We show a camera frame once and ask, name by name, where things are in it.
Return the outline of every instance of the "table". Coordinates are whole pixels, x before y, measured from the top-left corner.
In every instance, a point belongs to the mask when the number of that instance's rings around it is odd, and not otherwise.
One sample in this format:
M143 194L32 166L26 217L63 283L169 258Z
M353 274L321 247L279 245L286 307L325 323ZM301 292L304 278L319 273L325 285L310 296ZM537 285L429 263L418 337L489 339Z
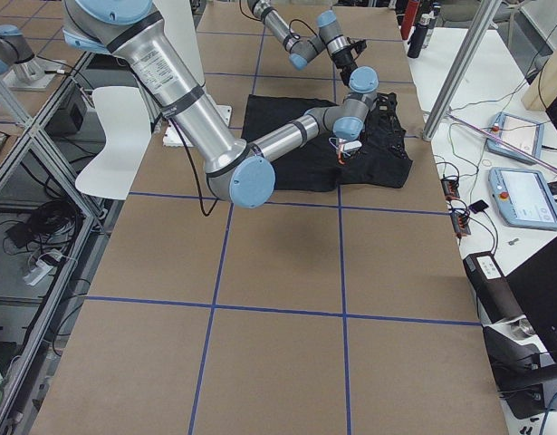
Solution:
M203 218L183 150L155 137L33 435L505 433L394 13L336 13L399 95L405 188L276 192ZM341 101L328 58L293 71L236 4L208 4L197 34L235 134L249 93Z
M437 28L433 33L433 39L429 47L423 50L417 59L409 59L409 66L417 86L418 99L424 111L431 110L465 34L465 29ZM489 30L457 89L451 107L455 109L466 106L469 102L499 100L500 97L514 92L518 85L522 83L525 83L525 80L515 64L514 58L508 52L497 31ZM454 111L454 114L458 118L482 128L489 127L495 115L503 108L505 108L505 111L527 119L539 122L548 121L545 112L527 111L523 107L521 98L527 88L527 84L524 84L517 93L503 98L501 101L470 105L464 109ZM462 174L473 174L475 169L458 156L478 164L479 172L476 183L475 178L461 178L460 194L467 204L479 199L483 199L489 204L490 208L486 212L494 221L499 235L499 245L495 258L507 275L556 237L557 232L506 226L497 213L495 201L488 190L488 171L492 167L531 167L488 151L482 154L485 139L470 133L465 127L453 127L451 130L452 140L450 141L449 125L450 122L443 122L432 140L436 161L443 161L443 159L450 161L459 167ZM549 123L544 124L543 144L557 148L557 131ZM557 166L557 152L543 150L541 158ZM440 174L443 172L443 166L438 165ZM555 180L555 175L547 169L534 168L540 170L548 181ZM453 173L454 171L451 168L446 169L447 175ZM474 216L474 218L492 229L489 220L481 214ZM460 254L462 258L474 252L489 250L492 244L492 239L484 228L481 228L475 222L471 222L470 227L472 235L463 237L461 240ZM499 324L494 328L511 337L507 323ZM538 343L544 350L537 337L522 341L522 344L528 343ZM516 433L526 424L531 424L528 420L515 419L505 404L504 409L506 410L505 416L510 433ZM557 412L546 423L545 433L557 433Z

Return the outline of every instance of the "blue tape line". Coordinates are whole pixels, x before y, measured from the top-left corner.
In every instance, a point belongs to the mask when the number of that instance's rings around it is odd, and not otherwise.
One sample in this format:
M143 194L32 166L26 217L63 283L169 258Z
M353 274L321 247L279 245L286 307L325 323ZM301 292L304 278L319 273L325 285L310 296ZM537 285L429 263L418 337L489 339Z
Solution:
M240 72L204 72L204 75L224 75L224 76L236 76L236 77L259 77L263 79L285 79L285 80L326 80L331 81L332 77L294 77L288 75L272 75L272 74L243 74Z
M216 288L214 289L214 296L212 298L212 308L209 312L209 320L207 322L206 339L204 341L204 351L202 352L202 361L199 364L199 375L197 376L196 394L194 396L194 404L191 409L191 418L189 420L189 428L187 435L194 433L194 426L196 424L197 404L199 403L199 393L202 388L202 380L204 379L204 370L206 368L207 349L209 347L209 338L212 333L212 325L214 324L214 313L216 312L217 294L222 280L222 270L224 269L224 260L226 259L227 240L230 235L230 226L232 225L232 214L234 212L234 205L230 206L227 212L226 233L224 234L224 243L222 244L222 252L220 254L220 264L217 269Z
M264 38L266 36L266 27L262 31L262 36L260 37L260 49L258 50L258 59L256 59L256 69L254 72L254 82L252 83L252 93L256 89L256 82L258 81L258 73L260 72L260 61L262 59L262 49L264 48Z
M408 324L452 324L454 326L482 326L479 322L465 320L421 319L417 317L396 317L388 315L347 314L350 319L381 320L384 322L402 322Z
M312 310L290 310L282 308L267 308L262 306L244 306L244 305L230 305L230 304L205 304L199 302L184 302L184 301L170 301L162 299L142 299L134 297L118 297L118 296L100 296L100 295L87 295L85 299L92 301L103 302L118 302L125 304L147 304L147 305L177 305L187 306L190 308L208 308L228 311L252 311L257 313L273 313L273 314L298 314L298 315L314 315L320 317L343 317L342 313L330 313L326 311L312 311ZM477 322L459 321L459 320L442 320L442 319L422 319L417 317L399 317L387 315L374 315L374 314L346 314L350 319L361 320L377 320L382 322L402 322L410 324L452 324L455 326L481 326Z
M218 304L216 305L216 308L222 310L249 311L249 312L256 312L256 313L299 314L299 315L314 315L320 317L342 317L341 313L329 313L326 311L289 310L283 308L265 308L262 306L241 306L241 305Z
M148 304L148 305L178 305L189 306L192 308L212 308L211 304L203 304L199 302L183 302L183 301L162 301L159 299L138 299L131 297L117 297L117 296L96 296L86 295L85 299L90 301L104 301L104 302L125 302L130 304Z
M12 2L13 0L8 0L8 3L0 8L0 13L3 12Z
M351 413L351 370L349 369L349 330L347 325L347 289L344 274L344 234L342 225L342 201L341 187L338 187L339 201L339 251L341 257L341 298L342 298L342 342L344 347L344 390L346 396L347 411L347 435L352 435L352 413Z
M17 20L26 20L26 19L30 19L30 18L36 18L38 20L57 20L57 21L62 21L62 18L55 18L54 16L36 16L33 15L31 17L27 17L27 16L16 16L16 15L0 15L1 18L14 18Z
M152 192L130 192L130 195L142 197L157 197L157 198L177 198L177 199L199 199L193 195L175 195L169 193L152 193ZM215 200L213 197L204 197L204 199ZM339 206L329 204L306 204L303 202L276 202L266 201L266 204L273 206L291 206L291 207L307 207L307 208L338 208ZM433 216L449 216L446 211L430 211L430 210L406 210L402 208L378 208L378 207L360 207L360 206L343 206L343 210L360 210L360 211L380 211L384 213L407 213L411 215L433 215Z
M368 210L368 211L385 211L389 213L409 213L412 215L436 215L436 216L449 216L446 211L429 211L429 210L405 210L401 208L372 208L372 207L355 207L355 206L342 206L345 210Z

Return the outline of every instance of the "silver arm segment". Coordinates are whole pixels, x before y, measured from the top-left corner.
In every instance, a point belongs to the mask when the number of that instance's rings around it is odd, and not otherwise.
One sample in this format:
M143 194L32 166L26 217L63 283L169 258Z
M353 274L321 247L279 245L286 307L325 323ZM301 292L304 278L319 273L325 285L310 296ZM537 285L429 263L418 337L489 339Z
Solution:
M326 45L319 35L303 40L293 32L283 18L270 5L268 0L248 0L252 14L272 32L290 56L290 62L297 70L302 70L316 56L324 51Z
M351 74L357 69L352 51L354 50L358 56L366 48L366 42L361 40L351 43L342 34L341 26L333 11L320 14L316 19L318 34L303 40L278 14L270 4L270 0L248 0L248 6L254 17L272 32L290 54L289 59L294 68L297 70L305 68L326 48L335 66L341 70L342 81L345 85L349 85Z
M269 161L324 131L338 132L342 139L359 135L371 107L370 97L365 101L349 97L340 110L308 113L252 143L235 138L165 36L159 10L150 0L148 7L137 1L138 10L126 7L127 3L106 0L106 4L87 5L86 0L64 0L65 40L78 48L106 51L130 64L159 102L164 117L177 124L204 158L207 184L218 198L240 207L258 207L274 191ZM371 95L378 84L376 73L363 69L370 80L363 93ZM357 74L356 78L366 89L364 77Z

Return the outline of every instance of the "metal pole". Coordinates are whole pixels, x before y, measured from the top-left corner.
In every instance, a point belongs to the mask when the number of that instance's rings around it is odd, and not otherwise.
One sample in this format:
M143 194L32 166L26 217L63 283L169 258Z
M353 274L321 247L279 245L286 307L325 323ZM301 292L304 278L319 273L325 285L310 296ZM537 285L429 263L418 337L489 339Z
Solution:
M0 103L3 104L14 120L25 127L32 121L31 115L24 109L23 105L6 87L5 82L0 78Z
M482 0L479 9L475 13L471 27L467 31L466 38L461 43L461 48L457 53L456 59L451 65L451 69L447 74L443 87L437 96L437 100L429 113L425 129L423 130L423 139L431 140L439 127L441 119L445 116L447 108L453 100L459 83L461 83L467 67L471 63L479 44L484 38L487 27L492 22L497 8L501 4L501 0Z

